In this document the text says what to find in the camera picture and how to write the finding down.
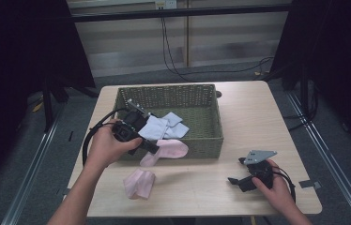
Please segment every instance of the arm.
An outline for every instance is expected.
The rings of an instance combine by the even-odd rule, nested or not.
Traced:
[[[273,167],[278,165],[272,160],[267,160]],[[290,224],[295,225],[310,225],[312,224],[307,217],[298,209],[295,202],[290,195],[289,188],[286,182],[279,175],[274,175],[272,189],[268,189],[260,179],[254,177],[252,179],[257,188],[263,192],[269,203],[278,210]]]
[[[88,208],[97,182],[106,167],[120,156],[136,148],[142,139],[119,142],[112,134],[112,126],[103,126],[94,135],[84,168],[48,224],[85,224]]]

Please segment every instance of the wooden table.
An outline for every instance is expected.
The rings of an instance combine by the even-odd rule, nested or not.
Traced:
[[[218,98],[224,141],[216,159],[160,159],[154,167],[141,168],[139,161],[117,161],[110,165],[97,185],[89,217],[226,217],[273,215],[276,211],[260,191],[242,192],[227,177],[250,175],[238,158],[250,150],[277,151],[272,157],[296,185],[297,204],[305,214],[318,214],[322,205],[313,187],[301,188],[309,180],[278,106],[265,82],[214,82],[222,92]],[[117,88],[103,87],[89,127],[113,109]],[[130,200],[123,179],[137,168],[151,171],[156,180],[148,200]],[[69,187],[82,170],[80,154]]]

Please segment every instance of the hand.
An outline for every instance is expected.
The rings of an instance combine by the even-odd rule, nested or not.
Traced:
[[[136,138],[129,142],[118,141],[112,132],[115,121],[111,120],[108,125],[101,127],[93,136],[85,167],[94,166],[99,169],[105,169],[123,154],[140,145],[141,138]]]
[[[278,167],[278,165],[271,159],[268,159],[267,161],[272,167]],[[276,168],[273,168],[272,170],[274,172],[280,172],[279,169]],[[252,179],[252,182],[261,192],[263,192],[264,196],[266,196],[272,207],[274,207],[280,213],[284,214],[286,211],[290,210],[290,207],[296,207],[286,181],[281,176],[274,174],[271,189],[268,189],[267,186],[256,177]]]

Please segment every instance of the wicker basket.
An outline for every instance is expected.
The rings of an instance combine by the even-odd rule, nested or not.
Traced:
[[[214,84],[143,86],[119,88],[114,109],[124,108],[132,99],[148,112],[163,117],[173,112],[190,128],[180,139],[189,147],[184,158],[218,158],[223,136],[219,106]],[[121,159],[141,159],[146,150],[139,149],[134,156],[125,154]]]

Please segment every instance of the gray floor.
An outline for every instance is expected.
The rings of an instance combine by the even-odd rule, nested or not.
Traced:
[[[205,70],[234,70],[250,68],[256,63],[222,65],[216,67],[197,67],[193,71]],[[180,69],[181,72],[191,69]],[[215,81],[250,81],[256,77],[256,70],[239,73],[199,73],[189,75],[188,79],[194,82]],[[152,71],[140,74],[130,74],[118,77],[102,77],[96,79],[97,91],[104,85],[136,84],[136,83],[183,83],[184,80],[169,71]],[[281,81],[268,83],[282,115],[296,114],[287,95],[282,90]],[[45,224],[56,207],[61,203],[62,190],[67,187],[74,162],[83,141],[91,113],[95,107],[96,99],[86,97],[74,90],[68,90],[69,102],[64,106],[63,113],[58,118],[58,127],[48,151],[44,156],[37,176],[17,224]],[[38,98],[33,95],[30,101]],[[313,122],[317,126],[329,153],[339,162],[341,168],[351,181],[351,133],[343,130],[340,119],[326,100],[319,98],[317,116]],[[13,150],[7,161],[0,168],[0,223],[8,211],[20,187],[27,169],[33,160],[43,137],[44,114],[43,111],[31,112],[30,106],[14,143]],[[289,128],[299,123],[298,120],[285,120]],[[311,137],[304,127],[291,131],[291,136],[310,178],[318,181],[322,187],[316,192],[323,204],[323,211],[319,215],[309,216],[314,224],[351,224],[351,207],[343,193],[336,184],[328,166],[321,158]],[[282,217],[269,217],[272,224],[286,224]],[[168,218],[90,218],[88,224],[171,224]],[[196,224],[251,224],[249,217],[202,217]],[[266,224],[257,218],[258,224]]]

